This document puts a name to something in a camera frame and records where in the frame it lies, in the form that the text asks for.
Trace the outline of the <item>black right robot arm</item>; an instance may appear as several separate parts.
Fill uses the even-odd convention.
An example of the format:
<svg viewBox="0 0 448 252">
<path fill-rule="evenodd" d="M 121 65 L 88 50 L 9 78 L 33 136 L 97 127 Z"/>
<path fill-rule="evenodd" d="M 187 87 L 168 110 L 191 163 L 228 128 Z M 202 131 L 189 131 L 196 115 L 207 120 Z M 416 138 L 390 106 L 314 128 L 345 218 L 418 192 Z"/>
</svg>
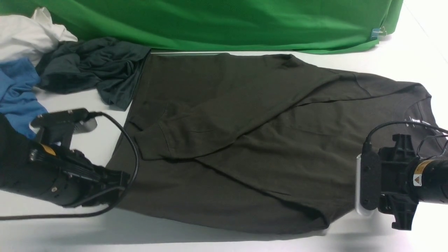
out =
<svg viewBox="0 0 448 252">
<path fill-rule="evenodd" d="M 410 231 L 419 203 L 447 204 L 447 139 L 427 136 L 413 142 L 410 135 L 395 134 L 394 145 L 382 147 L 379 212 L 393 215 L 391 227 Z"/>
</svg>

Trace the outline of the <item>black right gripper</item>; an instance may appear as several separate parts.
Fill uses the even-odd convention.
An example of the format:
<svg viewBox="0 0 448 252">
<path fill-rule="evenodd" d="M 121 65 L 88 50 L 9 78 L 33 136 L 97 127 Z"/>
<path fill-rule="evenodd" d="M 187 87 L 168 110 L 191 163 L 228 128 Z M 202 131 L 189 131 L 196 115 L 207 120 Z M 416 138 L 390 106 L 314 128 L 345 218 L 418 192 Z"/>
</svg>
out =
<svg viewBox="0 0 448 252">
<path fill-rule="evenodd" d="M 420 162 L 413 148 L 412 137 L 406 134 L 392 136 L 394 146 L 381 147 L 381 195 L 378 211 L 394 216 L 391 227 L 411 231 L 413 218 L 419 204 L 413 191 L 413 171 Z"/>
</svg>

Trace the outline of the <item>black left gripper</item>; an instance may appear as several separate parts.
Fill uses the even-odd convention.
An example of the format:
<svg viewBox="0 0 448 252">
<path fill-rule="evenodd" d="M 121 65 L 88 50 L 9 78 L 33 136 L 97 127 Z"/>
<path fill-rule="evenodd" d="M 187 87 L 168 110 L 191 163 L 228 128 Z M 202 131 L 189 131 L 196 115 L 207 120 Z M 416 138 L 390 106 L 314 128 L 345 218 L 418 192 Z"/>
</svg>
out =
<svg viewBox="0 0 448 252">
<path fill-rule="evenodd" d="M 130 175 L 89 161 L 78 150 L 35 145 L 29 152 L 32 192 L 65 207 L 112 204 L 128 186 Z"/>
</svg>

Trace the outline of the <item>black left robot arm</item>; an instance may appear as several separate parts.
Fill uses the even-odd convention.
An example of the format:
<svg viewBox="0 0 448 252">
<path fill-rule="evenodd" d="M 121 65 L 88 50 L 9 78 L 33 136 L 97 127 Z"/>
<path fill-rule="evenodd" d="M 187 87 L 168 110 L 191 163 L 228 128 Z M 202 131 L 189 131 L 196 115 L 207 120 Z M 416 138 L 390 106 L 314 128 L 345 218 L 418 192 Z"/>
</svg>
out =
<svg viewBox="0 0 448 252">
<path fill-rule="evenodd" d="M 1 115 L 1 190 L 65 208 L 114 204 L 128 188 L 131 175 L 93 164 L 71 149 L 74 134 L 96 128 L 85 109 L 47 113 L 32 120 L 38 129 L 30 139 Z"/>
</svg>

